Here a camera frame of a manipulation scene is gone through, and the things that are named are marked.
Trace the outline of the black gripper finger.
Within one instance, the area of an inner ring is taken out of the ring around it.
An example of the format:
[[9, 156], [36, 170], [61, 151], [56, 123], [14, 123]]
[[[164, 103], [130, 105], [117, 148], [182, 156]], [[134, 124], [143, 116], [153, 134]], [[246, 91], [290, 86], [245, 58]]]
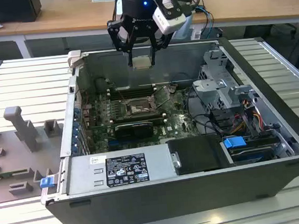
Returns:
[[167, 48], [171, 41], [171, 34], [163, 34], [160, 29], [149, 28], [148, 35], [150, 40], [150, 57], [151, 65], [155, 65], [156, 52]]
[[114, 48], [118, 52], [121, 51], [123, 53], [128, 54], [128, 66], [131, 67], [131, 66], [133, 66], [133, 63], [132, 63], [133, 42], [131, 41], [129, 33], [127, 33], [127, 38], [125, 41], [121, 40], [121, 37], [119, 35], [120, 28], [125, 30], [123, 20], [117, 20], [117, 21], [111, 20], [111, 21], [107, 22], [107, 31], [109, 33], [109, 36], [111, 37]]

